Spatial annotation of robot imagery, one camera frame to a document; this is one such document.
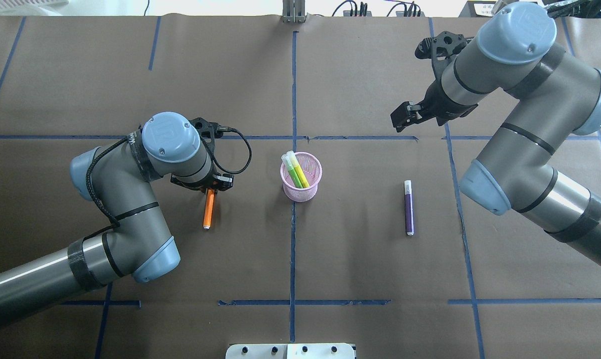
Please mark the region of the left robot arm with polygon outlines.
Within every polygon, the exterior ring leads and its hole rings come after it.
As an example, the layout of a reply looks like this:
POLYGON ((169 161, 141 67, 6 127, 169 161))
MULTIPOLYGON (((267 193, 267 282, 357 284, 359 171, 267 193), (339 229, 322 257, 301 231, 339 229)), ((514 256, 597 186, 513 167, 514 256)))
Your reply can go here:
POLYGON ((75 157, 71 181, 108 225, 0 273, 0 329, 126 276, 147 283, 173 270, 179 250, 151 182, 169 176, 187 190, 228 190, 235 172, 219 165, 215 140, 236 132, 160 112, 113 145, 75 157))

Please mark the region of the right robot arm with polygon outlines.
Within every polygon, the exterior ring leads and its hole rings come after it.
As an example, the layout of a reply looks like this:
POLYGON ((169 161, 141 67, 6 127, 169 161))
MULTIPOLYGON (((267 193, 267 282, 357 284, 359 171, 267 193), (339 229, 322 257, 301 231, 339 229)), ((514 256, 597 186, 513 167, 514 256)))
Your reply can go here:
POLYGON ((441 32, 419 43, 435 79, 424 99, 391 114, 393 127, 465 117, 503 89, 518 104, 474 159, 458 187, 493 214, 515 210, 561 243, 601 266, 601 197, 548 164, 570 134, 601 129, 601 70, 556 42, 544 7, 513 2, 477 35, 441 32))

